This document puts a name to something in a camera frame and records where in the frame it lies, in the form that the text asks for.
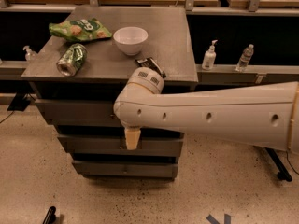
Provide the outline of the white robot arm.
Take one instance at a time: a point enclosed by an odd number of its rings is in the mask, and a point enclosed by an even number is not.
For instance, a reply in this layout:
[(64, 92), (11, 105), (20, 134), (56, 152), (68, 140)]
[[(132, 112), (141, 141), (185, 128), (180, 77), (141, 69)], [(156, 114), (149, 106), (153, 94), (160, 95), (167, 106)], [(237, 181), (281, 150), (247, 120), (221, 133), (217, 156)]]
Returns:
[(157, 72), (141, 67), (116, 99), (129, 149), (148, 127), (299, 153), (296, 82), (181, 94), (163, 94), (163, 86)]

